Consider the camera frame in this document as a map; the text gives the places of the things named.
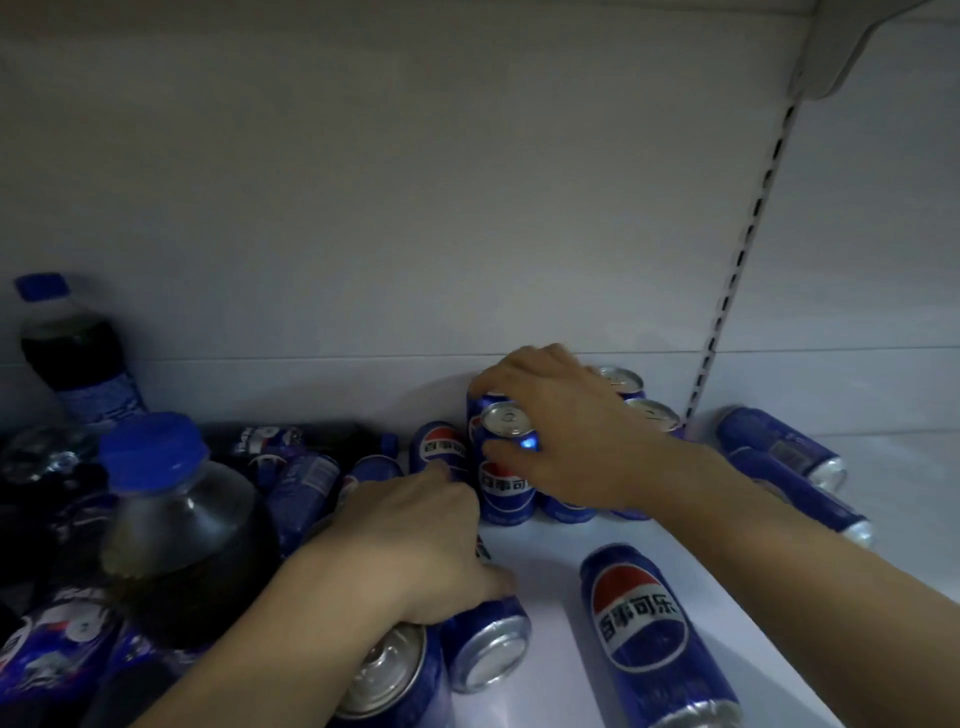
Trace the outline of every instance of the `bottle label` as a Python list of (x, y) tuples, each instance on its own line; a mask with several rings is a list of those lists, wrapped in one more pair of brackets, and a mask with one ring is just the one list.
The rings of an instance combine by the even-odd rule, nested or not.
[(147, 412), (136, 382), (127, 372), (92, 387), (57, 392), (67, 415), (81, 425), (110, 428)]

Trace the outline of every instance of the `can bottom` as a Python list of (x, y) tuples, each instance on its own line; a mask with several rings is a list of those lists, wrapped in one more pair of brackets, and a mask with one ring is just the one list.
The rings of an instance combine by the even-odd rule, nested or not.
[(530, 620), (507, 617), (474, 635), (450, 665), (455, 692), (479, 692), (510, 675), (523, 662), (530, 644)]
[(732, 700), (705, 700), (663, 717), (650, 728), (740, 728), (743, 711)]

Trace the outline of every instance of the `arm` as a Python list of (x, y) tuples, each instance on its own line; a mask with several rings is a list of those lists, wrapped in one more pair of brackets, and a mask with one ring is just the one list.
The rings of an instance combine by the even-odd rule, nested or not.
[(135, 728), (324, 725), (394, 624), (511, 593), (513, 577), (474, 555), (476, 497), (440, 465), (364, 483)]
[(956, 724), (960, 606), (652, 430), (559, 345), (517, 350), (470, 388), (490, 390), (524, 408), (541, 452), (493, 441), (489, 457), (560, 500), (657, 519), (850, 728)]

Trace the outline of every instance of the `white wall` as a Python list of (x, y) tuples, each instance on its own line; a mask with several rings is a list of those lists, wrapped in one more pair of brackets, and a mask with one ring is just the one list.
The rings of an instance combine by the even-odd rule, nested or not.
[[(148, 404), (201, 420), (409, 429), (456, 416), (503, 352), (553, 340), (683, 411), (813, 4), (643, 5), (21, 11), (0, 37), (0, 279), (63, 271), (118, 322)], [(936, 392), (960, 346), (943, 250), (960, 36), (937, 8), (801, 109), (703, 411), (957, 426)], [(21, 364), (23, 315), (5, 287), (3, 427), (56, 413)], [(921, 359), (884, 352), (911, 347), (934, 374), (905, 385)], [(811, 369), (822, 349), (855, 351)], [(790, 372), (803, 390), (778, 397)], [(892, 397), (879, 422), (851, 372), (920, 413), (883, 414), (909, 408)], [(818, 391), (848, 399), (811, 415)]]

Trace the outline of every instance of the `blue soda can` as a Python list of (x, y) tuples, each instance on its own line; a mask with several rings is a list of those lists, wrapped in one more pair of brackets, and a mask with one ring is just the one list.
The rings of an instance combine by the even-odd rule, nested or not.
[(159, 653), (150, 640), (130, 622), (125, 621), (107, 661), (107, 676), (110, 677), (128, 667), (158, 659)]
[(740, 448), (766, 452), (830, 493), (836, 493), (847, 479), (847, 466), (836, 452), (761, 409), (731, 409), (717, 423), (716, 436), (724, 452)]
[[(477, 558), (492, 562), (477, 536)], [(455, 692), (478, 692), (513, 672), (530, 644), (530, 618), (519, 599), (485, 601), (440, 625), (444, 659)]]
[(476, 399), (467, 394), (467, 436), (471, 445), (476, 442), (476, 432), (480, 428), (480, 415), (483, 411), (491, 404), (508, 399), (502, 392), (488, 392)]
[(286, 558), (303, 542), (324, 511), (340, 466), (327, 455), (308, 453), (290, 460), (265, 502), (276, 525), (280, 555)]
[(537, 433), (526, 413), (510, 400), (494, 402), (480, 415), (474, 442), (480, 518), (495, 525), (520, 525), (537, 510), (537, 491), (526, 480), (483, 454), (488, 440), (513, 440), (522, 448), (537, 449)]
[(337, 507), (334, 512), (344, 507), (344, 503), (357, 489), (360, 483), (368, 480), (393, 480), (395, 477), (403, 477), (403, 469), (394, 458), (387, 455), (367, 455), (357, 460), (353, 469), (344, 475), (344, 482), (340, 486), (340, 494), (337, 496)]
[(597, 372), (608, 381), (614, 392), (626, 401), (645, 400), (643, 379), (636, 372), (620, 367), (597, 367)]
[(450, 728), (450, 684), (437, 627), (398, 624), (367, 653), (331, 728)]
[(540, 510), (556, 522), (586, 523), (597, 515), (596, 508), (564, 503), (545, 493), (540, 493)]
[(593, 551), (581, 596), (631, 728), (738, 728), (742, 711), (663, 574), (627, 544)]
[(854, 511), (837, 496), (817, 488), (769, 453), (753, 448), (740, 448), (727, 455), (727, 459), (754, 483), (789, 503), (805, 516), (822, 523), (859, 546), (873, 546), (874, 525), (866, 516)]
[(431, 460), (443, 460), (454, 480), (469, 482), (467, 441), (450, 423), (440, 420), (427, 423), (410, 442), (410, 473), (420, 473)]
[(23, 618), (0, 650), (0, 704), (94, 693), (121, 621), (104, 598), (100, 589), (61, 589)]
[[(627, 400), (633, 409), (641, 412), (647, 420), (656, 423), (660, 431), (666, 432), (682, 440), (685, 435), (685, 428), (680, 415), (674, 412), (670, 407), (662, 402), (655, 400), (633, 399)], [(650, 517), (643, 511), (611, 511), (615, 516), (627, 521), (650, 521)]]
[(261, 491), (279, 480), (291, 458), (306, 452), (303, 430), (295, 425), (244, 427), (230, 446), (230, 456), (246, 461), (247, 475)]

